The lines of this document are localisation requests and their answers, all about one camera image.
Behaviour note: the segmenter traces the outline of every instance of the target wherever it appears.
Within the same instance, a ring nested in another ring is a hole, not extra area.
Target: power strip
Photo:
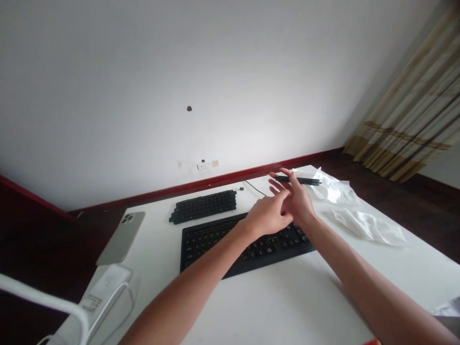
[[[92,330],[88,343],[121,294],[122,289],[119,287],[127,283],[131,279],[132,274],[127,268],[116,264],[110,265],[79,303],[79,306],[88,315],[89,327]],[[49,340],[48,345],[78,345],[79,337],[80,322],[75,316],[70,315]]]

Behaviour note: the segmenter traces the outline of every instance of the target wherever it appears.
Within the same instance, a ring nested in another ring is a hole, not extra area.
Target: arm
[[[278,190],[288,188],[292,197],[285,207],[315,248],[339,277],[377,337],[390,344],[460,344],[447,328],[415,303],[359,256],[339,235],[320,220],[311,198],[293,172],[282,169],[291,185],[271,180]]]
[[[244,249],[259,237],[275,233],[292,222],[289,213],[281,215],[283,200],[288,195],[285,191],[258,200],[245,219],[146,307],[120,344],[180,344],[217,283]]]

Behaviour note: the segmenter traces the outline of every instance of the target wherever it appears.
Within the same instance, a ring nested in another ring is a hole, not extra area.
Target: wall socket
[[[219,160],[215,160],[212,162],[200,162],[196,165],[198,170],[211,169],[211,168],[216,168],[218,166],[220,166]]]

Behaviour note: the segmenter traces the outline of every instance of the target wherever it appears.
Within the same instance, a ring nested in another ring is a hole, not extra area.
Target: curtain
[[[344,152],[402,183],[460,139],[459,119],[460,7],[455,4]]]

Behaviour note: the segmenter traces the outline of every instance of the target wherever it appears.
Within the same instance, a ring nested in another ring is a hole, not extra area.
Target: keyboard
[[[181,272],[216,245],[247,213],[195,225],[182,230]],[[294,224],[251,243],[225,278],[314,251],[307,236]]]
[[[236,209],[236,192],[228,190],[178,202],[169,221],[180,224],[234,209]]]

